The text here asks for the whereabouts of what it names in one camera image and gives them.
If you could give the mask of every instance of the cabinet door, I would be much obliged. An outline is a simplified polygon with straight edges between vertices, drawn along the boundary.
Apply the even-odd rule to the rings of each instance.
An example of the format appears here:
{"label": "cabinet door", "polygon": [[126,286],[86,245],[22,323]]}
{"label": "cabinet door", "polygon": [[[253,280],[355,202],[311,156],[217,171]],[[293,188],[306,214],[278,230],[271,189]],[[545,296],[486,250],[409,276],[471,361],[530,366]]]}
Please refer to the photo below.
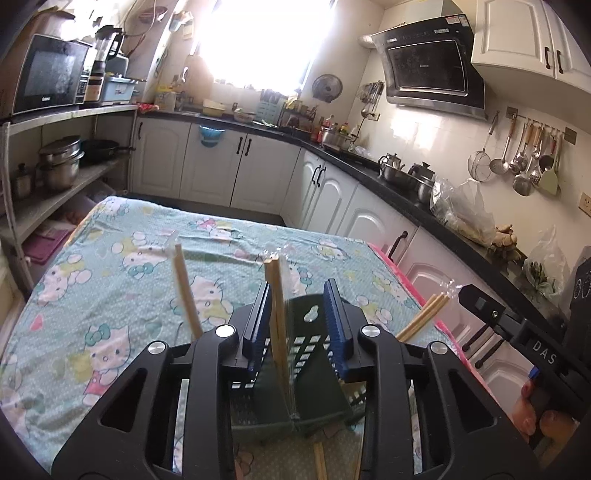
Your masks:
{"label": "cabinet door", "polygon": [[562,20],[544,3],[556,55],[556,78],[591,93],[591,66]]}
{"label": "cabinet door", "polygon": [[226,130],[214,147],[201,143],[199,125],[192,124],[185,153],[183,200],[230,206],[246,134]]}
{"label": "cabinet door", "polygon": [[155,118],[137,124],[132,191],[177,199],[191,124]]}
{"label": "cabinet door", "polygon": [[[470,268],[422,228],[414,235],[398,266],[425,299],[434,293],[441,293],[441,283],[447,284],[454,280],[458,285],[472,283],[500,301]],[[446,324],[460,345],[466,343],[484,325],[457,300],[450,301],[437,318]],[[473,355],[491,335],[492,331],[488,329],[466,352],[466,356]]]}
{"label": "cabinet door", "polygon": [[497,402],[507,415],[511,415],[521,387],[527,381],[533,365],[507,342],[499,347],[482,365],[477,362],[501,340],[493,335],[471,358],[470,363],[481,374]]}
{"label": "cabinet door", "polygon": [[387,253],[396,238],[405,231],[407,237],[400,241],[392,256],[394,263],[406,250],[417,227],[368,189],[358,185],[336,234],[365,240]]}
{"label": "cabinet door", "polygon": [[312,183],[312,177],[314,181],[317,180],[321,166],[322,162],[316,155],[303,148],[300,150],[281,208],[281,217],[287,226],[302,228],[304,225],[312,197],[318,191],[316,184]]}
{"label": "cabinet door", "polygon": [[472,63],[553,77],[550,28],[542,0],[478,0]]}
{"label": "cabinet door", "polygon": [[329,163],[324,164],[317,179],[320,186],[316,186],[318,193],[312,200],[304,230],[334,235],[353,196],[357,182]]}
{"label": "cabinet door", "polygon": [[232,207],[255,212],[281,212],[300,147],[248,135],[243,149]]}

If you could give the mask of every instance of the metal screw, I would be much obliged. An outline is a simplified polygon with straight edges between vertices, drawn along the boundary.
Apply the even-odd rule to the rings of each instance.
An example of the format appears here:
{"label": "metal screw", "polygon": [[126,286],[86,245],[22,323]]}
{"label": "metal screw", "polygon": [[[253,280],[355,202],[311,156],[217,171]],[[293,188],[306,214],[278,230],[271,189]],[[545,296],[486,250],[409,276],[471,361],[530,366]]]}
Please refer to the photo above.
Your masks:
{"label": "metal screw", "polygon": [[447,345],[443,342],[433,342],[431,344],[431,351],[437,355],[445,355],[447,350]]}
{"label": "metal screw", "polygon": [[221,338],[229,337],[233,335],[236,329],[232,325],[220,325],[216,328],[216,335]]}
{"label": "metal screw", "polygon": [[366,325],[361,329],[361,333],[366,337],[377,337],[379,335],[379,328],[375,325]]}
{"label": "metal screw", "polygon": [[148,352],[152,355],[158,355],[159,353],[164,352],[166,349],[166,345],[162,342],[153,342],[148,345]]}

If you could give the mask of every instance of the black countertop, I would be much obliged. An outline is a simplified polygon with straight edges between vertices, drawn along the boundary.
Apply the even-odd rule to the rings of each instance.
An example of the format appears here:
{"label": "black countertop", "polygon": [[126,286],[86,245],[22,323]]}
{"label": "black countertop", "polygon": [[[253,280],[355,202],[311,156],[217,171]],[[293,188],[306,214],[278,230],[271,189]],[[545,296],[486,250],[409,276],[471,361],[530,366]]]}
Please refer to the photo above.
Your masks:
{"label": "black countertop", "polygon": [[290,134],[283,133],[276,128],[265,127],[260,124],[241,124],[233,119],[212,118],[191,112],[150,112],[140,115],[138,122],[141,122],[142,117],[181,120],[211,128],[227,128],[246,134],[275,138],[276,140],[305,148],[336,167],[339,167],[361,185],[392,206],[400,214],[404,215],[412,223],[423,227],[456,254],[511,309],[535,322],[540,327],[552,331],[548,328],[548,323],[545,319],[555,315],[557,309],[545,298],[536,294],[533,287],[520,274],[520,269],[517,265],[499,265],[487,255],[484,247],[457,235],[440,224],[429,208],[418,202],[414,193],[397,190],[385,180],[379,178],[377,171],[356,163],[341,160],[328,151],[325,151],[318,144],[301,140]]}

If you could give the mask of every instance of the window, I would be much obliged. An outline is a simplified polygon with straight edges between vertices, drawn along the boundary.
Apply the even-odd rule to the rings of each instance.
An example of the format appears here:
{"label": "window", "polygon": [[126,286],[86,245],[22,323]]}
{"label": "window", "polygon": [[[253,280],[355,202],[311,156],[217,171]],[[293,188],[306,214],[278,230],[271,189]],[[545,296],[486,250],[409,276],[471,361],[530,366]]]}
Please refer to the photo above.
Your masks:
{"label": "window", "polygon": [[289,95],[302,87],[330,30],[334,2],[218,0],[199,54],[215,79]]}

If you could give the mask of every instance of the stainless steel pot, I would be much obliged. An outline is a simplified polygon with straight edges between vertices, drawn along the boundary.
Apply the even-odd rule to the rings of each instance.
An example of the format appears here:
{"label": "stainless steel pot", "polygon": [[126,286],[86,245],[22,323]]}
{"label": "stainless steel pot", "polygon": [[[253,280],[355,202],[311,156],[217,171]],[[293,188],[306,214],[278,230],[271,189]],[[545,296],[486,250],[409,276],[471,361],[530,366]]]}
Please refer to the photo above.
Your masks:
{"label": "stainless steel pot", "polygon": [[58,165],[78,155],[80,146],[79,135],[60,138],[41,147],[39,161],[42,165]]}
{"label": "stainless steel pot", "polygon": [[417,184],[417,179],[415,177],[402,170],[394,168],[384,161],[380,164],[379,176],[395,187],[404,190],[412,190]]}
{"label": "stainless steel pot", "polygon": [[343,148],[344,150],[348,150],[351,144],[353,143],[353,138],[349,137],[348,135],[343,135],[339,131],[335,130],[334,128],[326,128],[322,127],[322,145],[328,144],[332,147],[339,147]]}
{"label": "stainless steel pot", "polygon": [[78,153],[75,157],[59,165],[41,165],[43,184],[53,192],[61,192],[71,188],[78,176],[82,157],[84,157],[84,152]]}
{"label": "stainless steel pot", "polygon": [[417,197],[423,205],[431,203],[431,192],[433,191],[433,181],[427,179],[417,179]]}

